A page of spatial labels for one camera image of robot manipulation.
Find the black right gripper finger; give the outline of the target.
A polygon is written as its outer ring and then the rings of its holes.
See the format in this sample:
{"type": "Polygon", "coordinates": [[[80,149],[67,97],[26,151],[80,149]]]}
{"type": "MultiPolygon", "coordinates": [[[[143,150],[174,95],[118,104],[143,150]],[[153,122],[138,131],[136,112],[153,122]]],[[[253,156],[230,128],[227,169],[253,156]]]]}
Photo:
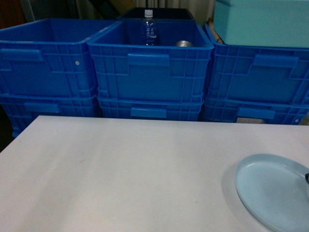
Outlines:
{"type": "Polygon", "coordinates": [[[305,180],[306,180],[307,184],[309,184],[309,173],[305,174],[305,180]]]}

